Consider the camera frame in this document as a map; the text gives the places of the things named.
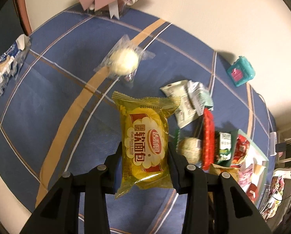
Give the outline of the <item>red festive snack packet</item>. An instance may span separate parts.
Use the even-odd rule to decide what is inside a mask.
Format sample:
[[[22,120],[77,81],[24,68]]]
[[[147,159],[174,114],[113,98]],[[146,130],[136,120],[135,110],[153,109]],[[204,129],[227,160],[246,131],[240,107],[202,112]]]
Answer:
[[[243,162],[246,159],[249,147],[250,147],[249,140],[245,136],[238,134],[234,156],[231,162],[231,167],[238,168],[243,164]]]

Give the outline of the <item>teal rimmed white tray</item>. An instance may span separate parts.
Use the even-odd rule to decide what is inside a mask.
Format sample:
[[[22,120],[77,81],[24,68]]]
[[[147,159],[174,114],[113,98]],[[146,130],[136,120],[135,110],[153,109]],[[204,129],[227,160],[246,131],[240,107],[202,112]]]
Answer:
[[[245,136],[250,142],[250,147],[247,152],[246,159],[241,165],[240,171],[246,170],[248,168],[253,170],[251,183],[257,186],[257,199],[254,204],[257,208],[259,208],[265,191],[269,160],[260,150],[260,148],[241,129],[231,131],[233,153],[235,151],[238,134]],[[243,191],[246,192],[248,187],[249,185],[243,187]]]

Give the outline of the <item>round green cake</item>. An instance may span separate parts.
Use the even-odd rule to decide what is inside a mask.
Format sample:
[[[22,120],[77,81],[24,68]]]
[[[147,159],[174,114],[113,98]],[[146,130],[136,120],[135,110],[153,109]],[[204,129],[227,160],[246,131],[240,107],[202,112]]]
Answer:
[[[203,141],[196,137],[183,137],[181,130],[176,130],[176,151],[183,155],[189,164],[201,166]]]

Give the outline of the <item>white power strip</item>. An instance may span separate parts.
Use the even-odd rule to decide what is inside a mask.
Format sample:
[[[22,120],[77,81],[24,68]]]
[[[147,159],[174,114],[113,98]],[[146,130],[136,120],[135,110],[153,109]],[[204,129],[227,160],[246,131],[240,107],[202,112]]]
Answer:
[[[277,154],[276,150],[277,145],[277,132],[270,132],[270,156],[275,156]]]

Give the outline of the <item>white shelf unit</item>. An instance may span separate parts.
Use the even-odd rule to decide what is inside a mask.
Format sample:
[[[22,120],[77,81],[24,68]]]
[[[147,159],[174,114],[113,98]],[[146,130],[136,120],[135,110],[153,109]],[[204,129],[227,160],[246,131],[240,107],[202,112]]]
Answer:
[[[291,206],[291,128],[279,131],[280,142],[286,143],[286,150],[279,152],[275,164],[274,176],[284,179],[282,201],[274,216],[275,224],[278,225],[289,207]]]

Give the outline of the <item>yellow soft bread packet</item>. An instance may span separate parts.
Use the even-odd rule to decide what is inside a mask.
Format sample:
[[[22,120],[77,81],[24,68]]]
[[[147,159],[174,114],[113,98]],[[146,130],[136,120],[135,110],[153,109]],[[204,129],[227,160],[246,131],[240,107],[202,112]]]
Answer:
[[[119,110],[122,130],[122,180],[116,197],[134,186],[141,190],[172,188],[168,118],[180,106],[180,97],[133,98],[115,91],[111,98]]]

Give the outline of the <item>dark red boxy packet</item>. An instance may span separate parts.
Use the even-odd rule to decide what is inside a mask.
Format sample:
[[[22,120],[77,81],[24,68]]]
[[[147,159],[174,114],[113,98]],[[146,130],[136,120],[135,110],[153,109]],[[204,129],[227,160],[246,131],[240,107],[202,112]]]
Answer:
[[[246,195],[252,203],[255,203],[257,199],[257,186],[251,183],[246,191]]]

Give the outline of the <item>blue white crumpled wrapper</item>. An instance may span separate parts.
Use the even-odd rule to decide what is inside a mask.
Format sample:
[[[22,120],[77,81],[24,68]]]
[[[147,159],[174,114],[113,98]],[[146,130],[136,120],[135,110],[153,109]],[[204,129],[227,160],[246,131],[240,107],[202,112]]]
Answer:
[[[30,47],[30,37],[21,34],[0,56],[0,97],[4,94],[10,79],[18,77]]]

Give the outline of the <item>blue plaid tablecloth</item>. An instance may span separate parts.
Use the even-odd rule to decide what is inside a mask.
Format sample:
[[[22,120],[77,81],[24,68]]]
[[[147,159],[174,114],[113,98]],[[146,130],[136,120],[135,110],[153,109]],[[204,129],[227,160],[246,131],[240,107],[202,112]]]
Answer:
[[[20,73],[0,98],[0,176],[29,211],[39,191],[50,189],[63,171],[86,173],[116,151],[121,126],[114,91],[162,97],[161,87],[169,83],[199,81],[212,91],[216,129],[241,129],[269,154],[275,123],[260,96],[251,86],[234,86],[219,53],[169,22],[141,42],[154,58],[141,62],[131,85],[107,78],[88,89],[115,43],[156,21],[134,9],[112,20],[74,5],[32,33]]]

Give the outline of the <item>green white snack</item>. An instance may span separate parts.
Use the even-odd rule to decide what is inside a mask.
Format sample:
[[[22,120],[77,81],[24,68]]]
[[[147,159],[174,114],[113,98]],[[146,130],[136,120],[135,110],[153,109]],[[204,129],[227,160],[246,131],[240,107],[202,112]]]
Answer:
[[[213,110],[214,103],[208,89],[201,82],[187,82],[187,92],[190,102],[198,116],[202,116],[204,109]]]

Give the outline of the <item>orange yellow cake packet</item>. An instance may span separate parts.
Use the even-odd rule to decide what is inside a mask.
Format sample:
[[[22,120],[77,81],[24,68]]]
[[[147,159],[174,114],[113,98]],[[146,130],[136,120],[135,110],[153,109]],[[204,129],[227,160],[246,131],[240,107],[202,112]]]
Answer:
[[[223,172],[229,173],[233,177],[233,179],[238,183],[240,179],[238,168],[224,167],[217,164],[211,164],[208,170],[208,173],[213,175],[220,175]]]

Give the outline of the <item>pink snack packet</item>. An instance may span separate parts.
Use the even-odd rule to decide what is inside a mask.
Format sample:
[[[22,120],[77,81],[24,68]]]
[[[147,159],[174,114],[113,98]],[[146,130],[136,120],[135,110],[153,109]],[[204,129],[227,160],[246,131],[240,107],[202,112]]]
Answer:
[[[253,174],[253,170],[250,168],[239,172],[238,184],[240,185],[241,188],[251,183],[252,174]]]

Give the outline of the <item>cream snack packet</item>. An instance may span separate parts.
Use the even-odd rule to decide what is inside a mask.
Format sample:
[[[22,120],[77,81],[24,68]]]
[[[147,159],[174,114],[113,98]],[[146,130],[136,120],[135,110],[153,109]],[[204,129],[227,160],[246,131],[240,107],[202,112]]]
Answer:
[[[188,80],[181,80],[167,84],[160,88],[160,90],[167,97],[180,97],[181,103],[177,110],[175,111],[175,116],[179,128],[184,128],[192,121],[198,118],[198,114],[191,104],[188,89],[187,89]]]

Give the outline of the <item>red gold patterned packet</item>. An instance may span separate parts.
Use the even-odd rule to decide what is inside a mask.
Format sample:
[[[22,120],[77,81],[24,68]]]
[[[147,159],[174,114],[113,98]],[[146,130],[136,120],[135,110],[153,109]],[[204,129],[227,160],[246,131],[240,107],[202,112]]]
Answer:
[[[203,112],[203,153],[202,169],[209,170],[215,158],[215,125],[214,117],[207,108]]]

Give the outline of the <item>green bean biscuit packet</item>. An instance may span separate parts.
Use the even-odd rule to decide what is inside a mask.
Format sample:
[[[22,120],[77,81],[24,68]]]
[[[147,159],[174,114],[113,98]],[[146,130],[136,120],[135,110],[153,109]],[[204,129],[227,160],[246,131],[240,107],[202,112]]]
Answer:
[[[215,132],[216,163],[229,161],[232,156],[232,136],[226,132]]]

